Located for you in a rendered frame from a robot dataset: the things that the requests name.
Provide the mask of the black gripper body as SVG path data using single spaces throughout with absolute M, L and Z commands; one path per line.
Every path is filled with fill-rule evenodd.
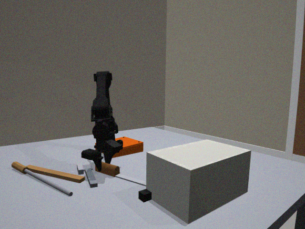
M 94 148 L 96 148 L 97 150 L 93 150 L 90 148 L 83 150 L 81 152 L 81 158 L 85 158 L 88 160 L 94 160 L 94 159 L 101 157 L 103 152 L 108 152 L 107 150 L 105 150 L 105 148 L 104 148 L 104 150 L 101 150 L 102 142 L 103 142 L 103 140 L 108 141 L 108 140 L 110 140 L 110 138 L 112 138 L 112 135 L 110 135 L 110 133 L 104 139 L 95 138 L 96 145 L 94 146 Z

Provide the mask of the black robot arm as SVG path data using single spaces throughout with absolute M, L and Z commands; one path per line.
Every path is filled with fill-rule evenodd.
M 110 140 L 103 140 L 101 150 L 107 150 L 110 154 L 119 153 L 123 148 L 122 140 L 115 140 L 118 133 L 118 125 L 112 116 L 110 105 L 109 87 L 111 85 L 112 73 L 97 72 L 94 74 L 94 81 L 97 83 L 97 95 L 91 106 L 91 122 L 95 122 L 92 130 L 93 136 L 97 139 L 104 139 L 109 133 L 112 135 Z M 95 116 L 95 117 L 94 117 Z

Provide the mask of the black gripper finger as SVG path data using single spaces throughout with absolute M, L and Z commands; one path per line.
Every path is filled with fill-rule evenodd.
M 93 160 L 94 163 L 95 163 L 95 165 L 96 165 L 96 167 L 97 167 L 97 169 L 98 169 L 98 171 L 100 171 L 100 172 L 101 172 L 101 170 L 102 170 L 102 159 L 103 159 L 103 158 L 104 158 L 104 157 L 101 156 L 101 157 L 99 157 L 99 158 Z
M 109 152 L 104 152 L 105 162 L 110 164 L 113 155 L 114 154 L 110 154 Z

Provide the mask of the grey metal rod with wooden handle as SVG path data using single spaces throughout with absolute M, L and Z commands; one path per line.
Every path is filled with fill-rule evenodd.
M 55 183 L 53 183 L 53 182 L 51 182 L 51 181 L 49 181 L 49 180 L 43 178 L 43 177 L 41 177 L 41 176 L 39 176 L 39 175 L 33 173 L 32 171 L 29 170 L 28 167 L 26 167 L 26 166 L 24 166 L 24 165 L 18 163 L 17 161 L 12 163 L 12 167 L 13 167 L 14 169 L 16 169 L 16 170 L 18 170 L 18 171 L 24 173 L 24 174 L 29 174 L 29 175 L 31 175 L 32 177 L 34 177 L 34 178 L 36 178 L 36 179 L 42 181 L 43 183 L 45 183 L 45 184 L 47 184 L 47 185 L 49 185 L 49 186 L 55 188 L 56 190 L 58 190 L 58 191 L 60 191 L 60 192 L 62 192 L 62 193 L 64 193 L 64 194 L 66 194 L 66 195 L 68 195 L 68 196 L 72 196 L 72 195 L 73 195 L 73 193 L 72 193 L 71 191 L 69 191 L 69 190 L 67 190 L 67 189 L 65 189 L 65 188 L 63 188 L 63 187 L 61 187 L 61 186 L 59 186 L 59 185 L 57 185 L 57 184 L 55 184 Z

